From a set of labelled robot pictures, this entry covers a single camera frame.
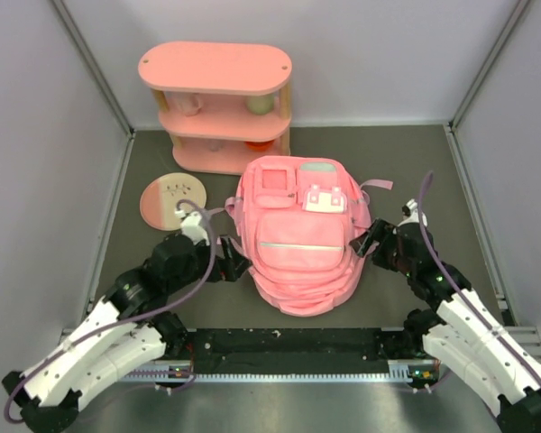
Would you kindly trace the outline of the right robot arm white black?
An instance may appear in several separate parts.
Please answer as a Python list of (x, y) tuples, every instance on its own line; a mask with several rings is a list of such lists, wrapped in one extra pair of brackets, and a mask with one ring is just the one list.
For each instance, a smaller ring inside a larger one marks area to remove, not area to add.
[(469, 281), (441, 261), (417, 221), (377, 219), (350, 246), (402, 274), (428, 308), (409, 314), (402, 343), (440, 361), (489, 409), (502, 432), (541, 432), (541, 363), (488, 311)]

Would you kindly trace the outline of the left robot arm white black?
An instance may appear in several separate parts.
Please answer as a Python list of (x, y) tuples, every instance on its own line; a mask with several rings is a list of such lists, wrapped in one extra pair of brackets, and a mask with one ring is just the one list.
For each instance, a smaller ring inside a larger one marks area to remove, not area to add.
[(173, 309), (207, 282), (238, 280), (250, 261), (223, 236), (167, 236), (143, 264), (123, 272), (43, 360), (2, 380), (3, 416), (32, 432), (62, 432), (102, 391), (137, 367), (181, 355), (188, 331)]

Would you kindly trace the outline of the pink school backpack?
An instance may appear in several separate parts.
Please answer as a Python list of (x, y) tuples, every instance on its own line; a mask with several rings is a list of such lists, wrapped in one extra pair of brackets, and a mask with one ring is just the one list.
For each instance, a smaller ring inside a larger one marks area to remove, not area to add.
[(368, 187), (393, 183), (358, 183), (325, 158), (263, 156), (246, 166), (223, 210), (266, 302), (286, 315), (314, 317), (352, 297), (365, 260), (351, 242), (371, 226)]

